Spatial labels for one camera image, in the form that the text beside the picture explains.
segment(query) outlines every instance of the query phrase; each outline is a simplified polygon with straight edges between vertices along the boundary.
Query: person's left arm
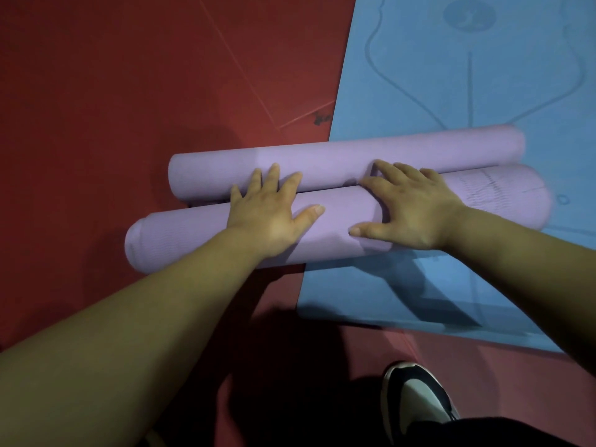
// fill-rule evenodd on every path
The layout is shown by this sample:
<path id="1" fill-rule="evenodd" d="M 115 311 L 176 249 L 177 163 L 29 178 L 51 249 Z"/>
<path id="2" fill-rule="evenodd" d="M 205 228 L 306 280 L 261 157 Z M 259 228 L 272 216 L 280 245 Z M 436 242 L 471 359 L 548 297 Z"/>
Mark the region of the person's left arm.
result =
<path id="1" fill-rule="evenodd" d="M 316 221 L 301 175 L 231 193 L 228 226 L 168 268 L 0 354 L 0 445 L 132 446 L 182 386 L 234 294 Z"/>

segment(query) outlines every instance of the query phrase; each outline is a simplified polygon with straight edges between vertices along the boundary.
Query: purple roll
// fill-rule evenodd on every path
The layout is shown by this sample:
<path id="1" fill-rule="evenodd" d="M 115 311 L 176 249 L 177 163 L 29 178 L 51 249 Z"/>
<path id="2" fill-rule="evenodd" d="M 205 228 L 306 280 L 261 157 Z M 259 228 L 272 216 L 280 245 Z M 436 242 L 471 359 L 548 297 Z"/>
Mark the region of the purple roll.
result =
<path id="1" fill-rule="evenodd" d="M 537 172 L 525 165 L 506 165 L 443 174 L 466 205 L 500 215 L 532 229 L 541 229 L 551 211 L 551 197 Z M 344 259 L 387 252 L 391 243 L 352 238 L 347 230 L 358 222 L 381 222 L 379 202 L 361 187 L 341 187 L 296 195 L 294 213 L 322 204 L 325 213 L 284 254 L 260 268 L 291 263 Z M 153 213 L 126 234 L 125 250 L 138 271 L 152 273 L 174 263 L 226 227 L 229 203 Z"/>
<path id="2" fill-rule="evenodd" d="M 255 168 L 279 163 L 281 180 L 303 172 L 298 192 L 356 185 L 370 174 L 375 158 L 390 163 L 427 167 L 439 173 L 518 163 L 525 150 L 524 134 L 511 125 L 448 130 L 392 138 L 317 142 L 176 154 L 168 175 L 181 201 L 224 201 L 232 185 L 245 191 Z"/>

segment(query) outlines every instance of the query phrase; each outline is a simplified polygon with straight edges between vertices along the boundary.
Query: person's left hand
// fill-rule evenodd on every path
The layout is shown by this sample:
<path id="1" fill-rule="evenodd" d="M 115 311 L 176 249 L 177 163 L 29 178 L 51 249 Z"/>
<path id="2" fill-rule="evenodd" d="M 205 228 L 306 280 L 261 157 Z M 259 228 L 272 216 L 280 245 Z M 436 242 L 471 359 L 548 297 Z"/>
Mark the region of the person's left hand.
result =
<path id="1" fill-rule="evenodd" d="M 232 187 L 228 229 L 241 231 L 263 259 L 281 254 L 292 246 L 320 217 L 325 208 L 313 205 L 292 217 L 292 202 L 302 173 L 292 174 L 277 191 L 279 165 L 274 164 L 261 186 L 261 171 L 255 169 L 246 195 Z"/>

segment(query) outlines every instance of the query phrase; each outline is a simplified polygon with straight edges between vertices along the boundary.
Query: person's right arm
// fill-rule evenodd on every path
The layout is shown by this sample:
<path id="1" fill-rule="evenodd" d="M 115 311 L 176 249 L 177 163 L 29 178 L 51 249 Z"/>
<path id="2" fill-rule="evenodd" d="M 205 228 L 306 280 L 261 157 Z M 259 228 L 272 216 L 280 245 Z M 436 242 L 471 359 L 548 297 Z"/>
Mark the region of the person's right arm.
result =
<path id="1" fill-rule="evenodd" d="M 454 256 L 596 376 L 596 251 L 466 207 L 430 169 L 376 164 L 385 179 L 361 184 L 385 203 L 391 222 L 362 223 L 352 235 Z"/>

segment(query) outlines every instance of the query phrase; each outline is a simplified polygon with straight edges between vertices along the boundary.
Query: hand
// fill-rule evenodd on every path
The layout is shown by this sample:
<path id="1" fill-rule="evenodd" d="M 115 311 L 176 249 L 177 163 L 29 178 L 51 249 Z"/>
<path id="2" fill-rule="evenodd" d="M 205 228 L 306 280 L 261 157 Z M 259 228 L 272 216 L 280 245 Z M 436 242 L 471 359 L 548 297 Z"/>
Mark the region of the hand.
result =
<path id="1" fill-rule="evenodd" d="M 375 160 L 385 178 L 366 177 L 360 184 L 389 209 L 389 223 L 359 223 L 354 237 L 391 241 L 413 249 L 441 249 L 468 207 L 432 169 L 418 171 L 402 163 Z"/>
<path id="2" fill-rule="evenodd" d="M 262 187 L 261 179 L 260 169 L 255 169 L 244 197 L 238 185 L 232 187 L 228 229 L 243 232 L 243 238 L 255 245 L 262 259 L 267 259 L 281 254 L 298 241 L 325 208 L 314 205 L 292 217 L 292 202 L 302 173 L 292 174 L 279 191 L 278 164 L 271 167 Z"/>

